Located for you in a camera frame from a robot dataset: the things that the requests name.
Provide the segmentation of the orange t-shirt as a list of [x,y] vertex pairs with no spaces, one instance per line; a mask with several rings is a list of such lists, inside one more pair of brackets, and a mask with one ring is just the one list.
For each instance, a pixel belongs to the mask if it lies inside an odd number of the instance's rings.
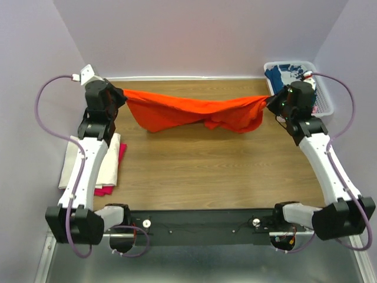
[[247,133],[261,125],[268,98],[248,96],[211,101],[127,89],[123,93],[136,122],[151,133],[197,122],[211,130],[221,127]]

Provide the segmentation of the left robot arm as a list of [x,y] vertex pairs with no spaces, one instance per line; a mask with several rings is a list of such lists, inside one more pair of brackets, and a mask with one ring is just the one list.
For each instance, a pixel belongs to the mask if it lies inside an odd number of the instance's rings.
[[102,160],[115,132],[118,109],[125,104],[123,91],[106,79],[85,84],[85,109],[78,128],[78,154],[68,186],[45,218],[59,243],[98,245],[106,230],[123,223],[127,205],[107,205],[94,211],[93,200]]

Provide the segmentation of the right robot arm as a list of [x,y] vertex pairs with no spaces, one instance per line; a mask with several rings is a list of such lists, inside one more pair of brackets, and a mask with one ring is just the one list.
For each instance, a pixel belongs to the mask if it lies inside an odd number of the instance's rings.
[[363,197],[350,181],[324,123],[313,115],[315,90],[312,78],[294,81],[268,98],[267,108],[284,119],[287,133],[308,159],[322,189],[325,207],[279,203],[275,206],[276,219],[309,228],[323,241],[370,232],[375,202]]

